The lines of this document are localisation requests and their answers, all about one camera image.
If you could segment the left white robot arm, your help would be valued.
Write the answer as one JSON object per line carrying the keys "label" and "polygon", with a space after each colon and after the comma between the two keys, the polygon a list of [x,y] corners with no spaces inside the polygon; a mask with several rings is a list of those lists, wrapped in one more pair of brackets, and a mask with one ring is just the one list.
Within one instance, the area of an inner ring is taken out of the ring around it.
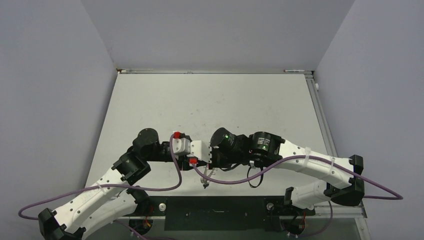
{"label": "left white robot arm", "polygon": [[[127,151],[91,186],[72,192],[69,202],[45,208],[38,216],[39,230],[45,240],[84,240],[116,219],[149,208],[148,192],[168,192],[182,184],[184,162],[193,155],[192,140],[175,131],[160,142],[153,128],[142,129]],[[152,188],[136,183],[150,171],[150,162],[172,163],[178,182],[169,187]]]}

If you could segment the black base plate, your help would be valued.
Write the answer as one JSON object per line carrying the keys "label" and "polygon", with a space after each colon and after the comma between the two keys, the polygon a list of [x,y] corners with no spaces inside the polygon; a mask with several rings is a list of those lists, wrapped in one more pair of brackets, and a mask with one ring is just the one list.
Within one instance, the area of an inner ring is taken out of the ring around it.
{"label": "black base plate", "polygon": [[166,231],[280,231],[316,212],[284,204],[283,196],[150,196],[134,216],[164,217]]}

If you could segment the red white marker pen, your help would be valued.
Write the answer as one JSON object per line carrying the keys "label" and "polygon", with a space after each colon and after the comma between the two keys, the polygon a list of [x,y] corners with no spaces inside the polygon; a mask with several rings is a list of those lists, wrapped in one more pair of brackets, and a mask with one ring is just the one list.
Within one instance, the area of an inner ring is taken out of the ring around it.
{"label": "red white marker pen", "polygon": [[285,73],[292,73],[292,74],[294,74],[294,73],[305,73],[306,72],[306,70],[302,70],[302,69],[285,69],[285,70],[283,70]]}

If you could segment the aluminium frame rail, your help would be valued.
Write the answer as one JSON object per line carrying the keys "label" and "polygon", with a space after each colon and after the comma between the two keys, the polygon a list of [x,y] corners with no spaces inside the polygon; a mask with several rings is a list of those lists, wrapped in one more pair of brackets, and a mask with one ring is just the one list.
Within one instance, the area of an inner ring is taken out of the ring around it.
{"label": "aluminium frame rail", "polygon": [[[324,109],[319,97],[319,90],[317,88],[317,83],[314,79],[314,72],[307,71],[305,74],[305,79],[307,87],[311,96],[312,104],[317,116],[319,128],[324,140],[325,149],[328,155],[337,157],[338,153],[332,138],[331,130],[328,125]],[[337,215],[342,217],[346,216],[349,218],[366,218],[366,210],[363,203],[361,202],[359,206],[348,207],[348,206],[337,206]]]}

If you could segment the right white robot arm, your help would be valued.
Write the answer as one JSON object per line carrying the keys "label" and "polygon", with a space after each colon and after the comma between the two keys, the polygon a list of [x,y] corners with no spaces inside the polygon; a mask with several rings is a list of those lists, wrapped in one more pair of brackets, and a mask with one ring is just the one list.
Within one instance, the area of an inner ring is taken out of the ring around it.
{"label": "right white robot arm", "polygon": [[359,178],[364,170],[364,159],[360,155],[334,157],[269,132],[235,135],[224,127],[213,133],[210,146],[211,163],[216,168],[239,164],[261,170],[291,170],[316,178],[313,183],[285,190],[282,207],[289,214],[327,201],[355,207],[365,195],[364,181]]}

